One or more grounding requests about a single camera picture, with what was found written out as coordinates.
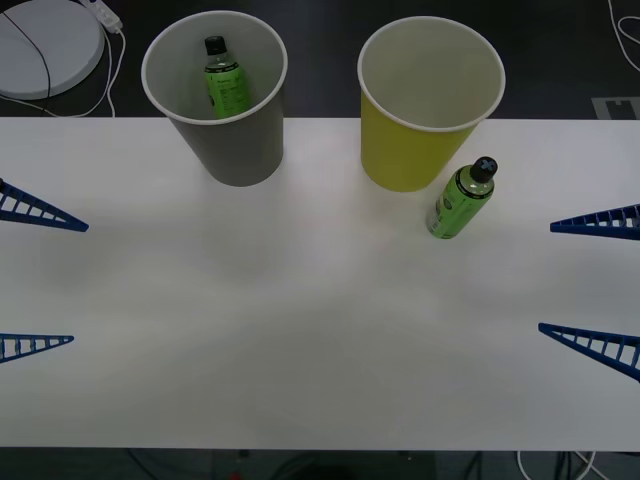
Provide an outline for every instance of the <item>bottle in cup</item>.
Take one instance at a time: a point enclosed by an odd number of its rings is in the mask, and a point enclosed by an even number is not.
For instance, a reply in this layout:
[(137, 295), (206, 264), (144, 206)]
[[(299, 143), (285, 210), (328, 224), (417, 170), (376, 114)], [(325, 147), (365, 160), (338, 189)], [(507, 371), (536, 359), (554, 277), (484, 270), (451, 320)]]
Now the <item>bottle in cup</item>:
[(227, 51), (223, 37), (208, 37), (204, 44), (209, 56), (205, 78), (217, 118), (246, 112), (251, 107), (251, 98), (244, 69)]
[(427, 228), (434, 237), (453, 238), (493, 195), (493, 176), (498, 164), (481, 157), (473, 165), (453, 174), (434, 208), (427, 215)]

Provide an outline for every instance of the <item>black bottle cap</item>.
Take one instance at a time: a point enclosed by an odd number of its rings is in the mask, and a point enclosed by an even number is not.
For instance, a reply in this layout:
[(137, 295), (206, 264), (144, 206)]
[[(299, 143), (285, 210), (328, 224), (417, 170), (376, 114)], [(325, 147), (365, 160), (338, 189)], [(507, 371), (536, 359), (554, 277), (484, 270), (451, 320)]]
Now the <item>black bottle cap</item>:
[(204, 46), (207, 47), (207, 55), (220, 55), (227, 52), (223, 37), (207, 37), (204, 39)]
[(478, 183), (489, 183), (498, 171), (498, 163), (491, 157), (480, 157), (471, 166), (469, 175)]

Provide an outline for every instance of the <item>yellow paper cup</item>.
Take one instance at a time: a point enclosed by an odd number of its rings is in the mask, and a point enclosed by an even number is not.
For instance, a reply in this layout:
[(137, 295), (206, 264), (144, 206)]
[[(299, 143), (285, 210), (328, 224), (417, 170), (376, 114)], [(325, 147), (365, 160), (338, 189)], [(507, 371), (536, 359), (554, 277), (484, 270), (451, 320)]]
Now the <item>yellow paper cup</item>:
[(410, 17), (385, 25), (362, 47), (361, 159), (382, 187), (426, 187), (505, 87), (502, 61), (479, 33), (452, 20)]

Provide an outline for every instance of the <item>cable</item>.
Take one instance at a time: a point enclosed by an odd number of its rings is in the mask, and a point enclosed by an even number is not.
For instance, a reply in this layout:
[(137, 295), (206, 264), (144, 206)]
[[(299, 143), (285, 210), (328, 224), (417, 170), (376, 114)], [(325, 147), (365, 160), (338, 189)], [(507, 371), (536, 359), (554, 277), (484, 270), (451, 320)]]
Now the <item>cable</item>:
[(573, 467), (571, 466), (571, 453), (567, 457), (567, 480), (571, 480), (571, 475), (573, 474)]
[[(120, 34), (122, 35), (122, 38), (124, 40), (124, 34), (122, 33), (122, 31), (120, 31)], [(91, 107), (91, 109), (87, 110), (84, 113), (79, 113), (77, 115), (56, 115), (53, 112), (50, 112), (47, 109), (42, 109), (44, 111), (44, 113), (51, 115), (52, 117), (56, 117), (56, 118), (81, 118), (81, 117), (85, 117), (87, 115), (89, 115), (90, 113), (92, 113), (96, 108), (98, 108), (98, 106), (102, 103), (102, 101), (104, 100), (104, 97), (108, 97), (109, 100), (109, 106), (111, 108), (111, 116), (115, 117), (116, 116), (116, 112), (115, 112), (115, 108), (113, 106), (113, 103), (111, 102), (111, 87), (113, 86), (113, 82), (115, 81), (116, 76), (118, 75), (118, 71), (120, 70), (120, 64), (122, 63), (122, 57), (124, 57), (124, 42), (123, 42), (123, 49), (120, 52), (120, 58), (118, 60), (118, 65), (116, 67), (116, 72), (113, 75), (113, 78), (111, 78), (111, 67), (113, 66), (113, 58), (112, 58), (112, 52), (111, 52), (111, 42), (109, 41), (109, 35), (107, 35), (106, 30), (102, 30), (102, 34), (104, 35), (104, 39), (107, 42), (107, 47), (108, 47), (108, 54), (109, 54), (109, 70), (107, 71), (107, 82), (104, 86), (104, 91), (102, 92), (102, 95), (100, 96), (100, 99), (97, 101), (97, 103)], [(0, 98), (3, 100), (7, 100), (8, 102), (13, 102), (13, 103), (19, 103), (20, 105), (24, 105), (26, 107), (31, 107), (31, 108), (37, 108), (38, 110), (41, 110), (41, 108), (37, 105), (34, 105), (33, 103), (29, 103), (29, 102), (24, 102), (22, 100), (18, 100), (16, 98), (11, 98), (11, 97), (5, 97), (4, 95), (0, 95)]]
[(116, 82), (116, 78), (118, 78), (118, 73), (120, 72), (120, 65), (122, 64), (122, 58), (124, 57), (124, 51), (127, 48), (127, 39), (125, 38), (122, 30), (116, 27), (116, 33), (118, 33), (118, 35), (122, 37), (122, 51), (120, 52), (120, 58), (118, 59), (118, 64), (116, 65), (116, 71), (113, 72), (113, 79), (111, 80), (111, 83), (109, 83), (109, 86), (107, 88), (107, 100), (109, 101), (109, 106), (111, 107), (112, 117), (116, 116), (116, 109), (113, 106), (113, 101), (111, 100), (111, 87)]
[(520, 450), (516, 452), (516, 460), (518, 461), (518, 468), (520, 469), (522, 476), (525, 480), (531, 480), (531, 477), (527, 475), (527, 472), (524, 471), (524, 467), (522, 466), (522, 452)]
[(582, 480), (584, 477), (587, 476), (587, 474), (589, 473), (589, 470), (591, 470), (591, 467), (593, 467), (593, 461), (595, 460), (595, 458), (596, 458), (596, 452), (591, 452), (591, 455), (589, 456), (589, 461), (587, 462), (587, 466), (582, 471), (582, 473), (576, 477), (576, 480)]
[(160, 480), (153, 473), (151, 473), (151, 471), (147, 467), (145, 467), (140, 460), (138, 460), (138, 457), (135, 456), (133, 450), (131, 450), (130, 448), (126, 448), (125, 452), (127, 452), (129, 457), (131, 457), (131, 460), (133, 460), (133, 462), (140, 468), (140, 470), (142, 470), (147, 475), (147, 477), (149, 477), (151, 480)]
[(22, 35), (24, 35), (24, 38), (29, 40), (31, 45), (33, 45), (33, 48), (36, 49), (36, 51), (38, 52), (38, 55), (40, 55), (40, 58), (42, 59), (42, 64), (44, 65), (44, 69), (47, 72), (47, 97), (44, 99), (44, 103), (42, 104), (42, 109), (40, 110), (40, 116), (42, 116), (42, 114), (45, 111), (47, 111), (47, 104), (49, 103), (49, 97), (51, 96), (51, 73), (49, 73), (49, 65), (47, 65), (47, 61), (45, 60), (44, 55), (42, 54), (42, 52), (40, 51), (38, 46), (34, 43), (34, 41), (31, 40), (31, 37), (29, 37), (29, 35), (24, 33), (24, 30), (22, 30), (18, 26), (18, 24), (16, 22), (14, 22), (9, 15), (7, 15), (7, 12), (2, 12), (2, 15), (4, 15), (7, 20), (9, 20), (11, 23), (13, 23), (14, 27), (16, 27), (18, 30), (20, 30), (20, 33), (22, 33)]
[(567, 458), (567, 452), (558, 452), (556, 456), (556, 466), (554, 469), (553, 480), (560, 480), (560, 475), (562, 474), (562, 469), (564, 468), (564, 463)]
[(469, 462), (469, 465), (467, 465), (467, 468), (465, 469), (463, 475), (462, 475), (462, 479), (463, 480), (468, 480), (469, 477), (471, 476), (471, 472), (473, 471), (473, 467), (478, 466), (478, 468), (476, 469), (477, 476), (478, 479), (482, 478), (482, 452), (477, 452), (472, 458), (471, 461)]
[[(580, 458), (580, 460), (582, 460), (584, 463), (589, 463), (589, 460), (587, 460), (585, 458), (584, 455), (582, 455), (580, 452), (573, 452), (576, 455), (578, 455), (578, 458)], [(598, 475), (602, 480), (609, 480), (606, 475), (604, 473), (602, 473), (600, 470), (598, 470), (594, 465), (593, 462), (591, 463), (591, 470), (593, 470), (593, 473), (595, 473), (596, 475)]]
[(607, 1), (609, 2), (609, 15), (611, 16), (611, 26), (613, 27), (613, 33), (616, 34), (616, 38), (618, 39), (618, 45), (620, 45), (620, 50), (622, 50), (622, 54), (624, 55), (624, 58), (627, 59), (627, 62), (629, 62), (629, 65), (631, 65), (638, 72), (640, 72), (640, 67), (638, 67), (635, 63), (633, 63), (629, 58), (629, 55), (627, 55), (627, 51), (624, 49), (624, 45), (622, 44), (622, 39), (620, 38), (620, 33), (622, 33), (626, 38), (640, 45), (640, 40), (633, 38), (631, 35), (625, 32), (621, 26), (621, 23), (624, 20), (640, 20), (640, 17), (629, 17), (629, 16), (622, 17), (620, 20), (618, 20), (618, 23), (616, 24), (616, 21), (613, 18), (613, 5), (611, 4), (611, 0), (607, 0)]

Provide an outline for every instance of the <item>black cable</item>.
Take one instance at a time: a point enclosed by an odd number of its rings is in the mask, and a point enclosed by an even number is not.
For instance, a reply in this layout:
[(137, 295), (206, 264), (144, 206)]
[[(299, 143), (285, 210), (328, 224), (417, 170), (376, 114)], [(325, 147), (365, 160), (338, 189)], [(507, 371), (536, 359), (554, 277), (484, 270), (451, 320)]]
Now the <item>black cable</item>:
[(571, 466), (571, 452), (567, 452), (567, 480), (571, 480), (573, 467)]
[(564, 469), (564, 464), (567, 459), (567, 452), (558, 452), (556, 457), (556, 466), (553, 474), (553, 480), (560, 480), (560, 476), (562, 475), (562, 470)]
[(471, 475), (471, 472), (473, 471), (473, 467), (475, 467), (476, 465), (478, 465), (478, 476), (479, 478), (482, 477), (482, 452), (476, 452), (476, 454), (471, 458), (471, 461), (469, 462), (469, 465), (467, 465), (467, 468), (465, 469), (464, 473), (462, 474), (462, 478), (463, 480), (468, 480), (469, 476)]
[(18, 26), (18, 24), (16, 22), (14, 22), (9, 15), (7, 15), (7, 12), (2, 12), (2, 15), (4, 15), (7, 18), (7, 20), (9, 20), (11, 23), (13, 23), (13, 26), (16, 27), (18, 30), (20, 30), (20, 33), (22, 33), (22, 35), (24, 35), (24, 37), (27, 40), (29, 40), (29, 42), (31, 42), (31, 45), (33, 45), (33, 48), (36, 49), (36, 51), (40, 55), (40, 58), (42, 59), (42, 63), (44, 65), (44, 69), (47, 71), (47, 97), (44, 99), (44, 102), (42, 104), (42, 109), (40, 110), (40, 116), (42, 116), (44, 114), (45, 110), (47, 109), (47, 105), (49, 104), (49, 97), (51, 97), (51, 74), (49, 73), (49, 65), (47, 65), (47, 61), (44, 59), (44, 55), (42, 54), (42, 52), (40, 51), (38, 46), (34, 43), (34, 41), (31, 40), (29, 35), (24, 33), (24, 30), (22, 30)]
[(149, 477), (151, 480), (160, 480), (153, 473), (151, 473), (151, 471), (147, 467), (145, 467), (140, 460), (138, 460), (138, 457), (135, 456), (130, 448), (126, 448), (125, 452), (127, 452), (129, 457), (131, 457), (131, 460), (133, 460), (133, 462), (140, 468), (140, 470), (142, 470), (147, 475), (147, 477)]
[(478, 468), (476, 469), (477, 480), (482, 480), (482, 459), (483, 458), (484, 456), (482, 455), (482, 452), (480, 452), (480, 458), (478, 458)]

